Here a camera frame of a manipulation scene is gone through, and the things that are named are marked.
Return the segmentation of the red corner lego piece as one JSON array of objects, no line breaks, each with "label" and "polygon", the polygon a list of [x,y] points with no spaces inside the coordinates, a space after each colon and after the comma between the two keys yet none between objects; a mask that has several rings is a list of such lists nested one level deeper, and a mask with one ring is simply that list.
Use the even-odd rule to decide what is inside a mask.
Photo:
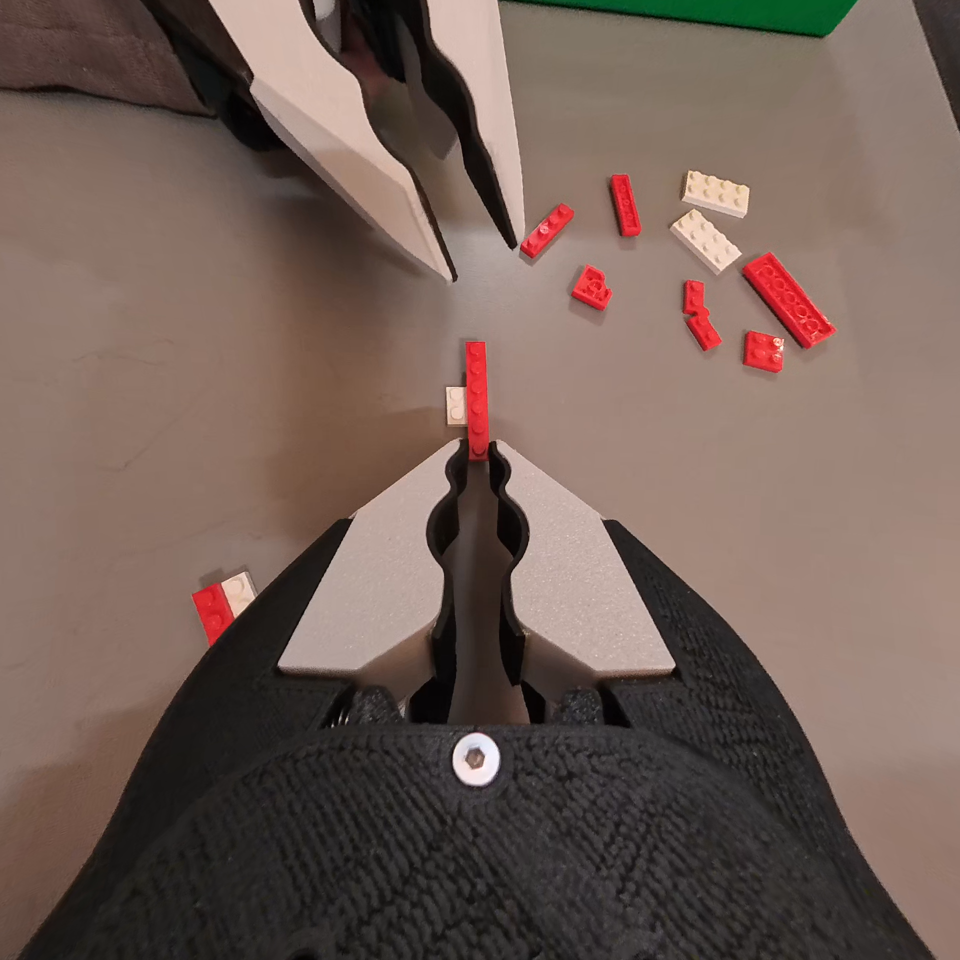
[{"label": "red corner lego piece", "polygon": [[584,264],[570,296],[573,300],[596,311],[605,311],[613,295],[607,285],[606,274],[594,265]]}]

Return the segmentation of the wide red lego plate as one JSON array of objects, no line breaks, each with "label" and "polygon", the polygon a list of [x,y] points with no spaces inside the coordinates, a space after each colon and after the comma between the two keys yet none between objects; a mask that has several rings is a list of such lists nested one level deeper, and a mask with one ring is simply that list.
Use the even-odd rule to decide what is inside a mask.
[{"label": "wide red lego plate", "polygon": [[803,349],[810,350],[836,333],[836,327],[773,252],[750,261],[741,273]]}]

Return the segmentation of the narrow red lego plate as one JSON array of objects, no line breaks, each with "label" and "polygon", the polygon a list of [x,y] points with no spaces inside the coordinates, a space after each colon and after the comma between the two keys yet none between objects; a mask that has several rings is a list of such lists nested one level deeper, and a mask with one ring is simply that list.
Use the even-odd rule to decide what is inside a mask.
[{"label": "narrow red lego plate", "polygon": [[612,174],[608,188],[619,234],[624,238],[640,236],[642,222],[629,174]]},{"label": "narrow red lego plate", "polygon": [[573,220],[574,210],[565,203],[557,204],[519,246],[523,256],[535,260]]}]

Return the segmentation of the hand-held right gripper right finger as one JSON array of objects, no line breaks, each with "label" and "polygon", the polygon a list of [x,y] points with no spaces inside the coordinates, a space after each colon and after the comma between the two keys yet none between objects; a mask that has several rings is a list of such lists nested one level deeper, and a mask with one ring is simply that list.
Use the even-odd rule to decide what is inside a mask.
[{"label": "hand-held right gripper right finger", "polygon": [[669,677],[675,659],[604,517],[502,440],[489,445],[488,478],[510,555],[500,658],[529,722],[571,690]]}]

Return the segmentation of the red lego frame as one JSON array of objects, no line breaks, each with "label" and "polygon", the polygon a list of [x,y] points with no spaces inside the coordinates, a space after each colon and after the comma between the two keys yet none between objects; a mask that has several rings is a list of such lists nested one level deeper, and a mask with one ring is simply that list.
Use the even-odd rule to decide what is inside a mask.
[{"label": "red lego frame", "polygon": [[191,601],[207,645],[213,646],[257,596],[258,591],[247,569],[193,592]]}]

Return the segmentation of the green plastic bin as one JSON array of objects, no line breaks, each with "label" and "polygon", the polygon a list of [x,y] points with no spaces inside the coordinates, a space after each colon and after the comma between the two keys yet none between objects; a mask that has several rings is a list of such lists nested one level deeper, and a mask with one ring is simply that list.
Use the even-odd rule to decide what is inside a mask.
[{"label": "green plastic bin", "polygon": [[856,2],[527,1],[526,4],[823,38],[846,18]]}]

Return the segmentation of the square red lego plate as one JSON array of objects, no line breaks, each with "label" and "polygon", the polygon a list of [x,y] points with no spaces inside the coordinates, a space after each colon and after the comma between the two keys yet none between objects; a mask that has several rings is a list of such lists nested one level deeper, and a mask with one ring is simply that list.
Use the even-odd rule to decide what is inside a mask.
[{"label": "square red lego plate", "polygon": [[776,375],[784,369],[785,338],[747,330],[743,338],[742,363],[744,366]]}]

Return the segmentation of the white lego plate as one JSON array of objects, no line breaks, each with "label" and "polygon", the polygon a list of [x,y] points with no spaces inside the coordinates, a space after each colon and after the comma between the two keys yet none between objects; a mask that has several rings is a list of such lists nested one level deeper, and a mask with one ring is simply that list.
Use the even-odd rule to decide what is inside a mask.
[{"label": "white lego plate", "polygon": [[743,257],[739,247],[696,208],[672,222],[669,231],[715,277]]},{"label": "white lego plate", "polygon": [[688,170],[682,180],[680,199],[703,210],[743,219],[749,210],[750,188],[726,178]]}]

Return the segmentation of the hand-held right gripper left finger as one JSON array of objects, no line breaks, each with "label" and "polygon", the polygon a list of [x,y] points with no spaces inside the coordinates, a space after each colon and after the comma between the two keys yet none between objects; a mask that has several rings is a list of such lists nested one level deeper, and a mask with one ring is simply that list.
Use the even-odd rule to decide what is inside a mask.
[{"label": "hand-held right gripper left finger", "polygon": [[451,575],[469,444],[452,440],[357,510],[278,661],[288,675],[382,687],[446,723],[457,674]]}]

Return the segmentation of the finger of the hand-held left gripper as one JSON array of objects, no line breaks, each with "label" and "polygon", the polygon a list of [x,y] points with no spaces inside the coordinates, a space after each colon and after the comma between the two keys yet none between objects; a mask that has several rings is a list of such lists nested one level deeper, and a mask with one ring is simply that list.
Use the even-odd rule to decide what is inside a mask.
[{"label": "finger of the hand-held left gripper", "polygon": [[453,127],[462,162],[510,249],[525,227],[520,146],[497,1],[394,1],[423,91]]},{"label": "finger of the hand-held left gripper", "polygon": [[411,169],[372,126],[358,78],[297,1],[213,1],[251,71],[249,91],[272,131],[368,223],[454,282],[456,270]]}]

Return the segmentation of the small white lego piece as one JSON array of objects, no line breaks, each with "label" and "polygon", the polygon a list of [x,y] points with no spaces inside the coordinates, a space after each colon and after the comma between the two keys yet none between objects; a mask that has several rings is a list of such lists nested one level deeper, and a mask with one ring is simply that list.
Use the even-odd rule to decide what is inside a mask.
[{"label": "small white lego piece", "polygon": [[465,429],[469,460],[486,462],[490,445],[486,342],[465,342],[463,385],[445,387],[445,415],[447,426]]}]

